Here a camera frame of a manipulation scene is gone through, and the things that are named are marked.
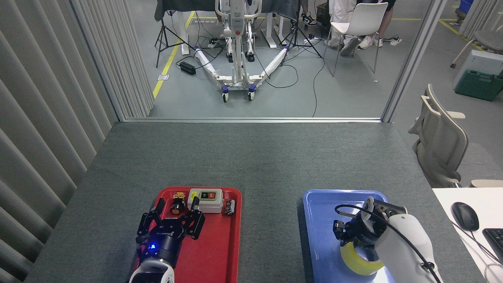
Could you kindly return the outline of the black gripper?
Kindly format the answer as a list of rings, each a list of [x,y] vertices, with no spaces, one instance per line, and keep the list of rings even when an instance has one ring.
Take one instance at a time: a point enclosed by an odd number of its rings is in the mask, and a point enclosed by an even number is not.
[[[197,240],[205,223],[206,217],[200,210],[199,203],[199,197],[194,197],[190,211],[178,219],[184,232],[156,233],[151,231],[153,221],[157,228],[161,229],[164,226],[161,219],[165,208],[163,198],[158,199],[156,207],[142,215],[136,237],[139,265],[149,260],[162,260],[169,265],[177,264],[185,236]]]
[[[370,222],[370,227],[360,218],[353,218],[346,224],[340,220],[334,220],[333,233],[340,241],[354,242],[355,248],[375,249],[375,243],[386,230],[382,222]]]

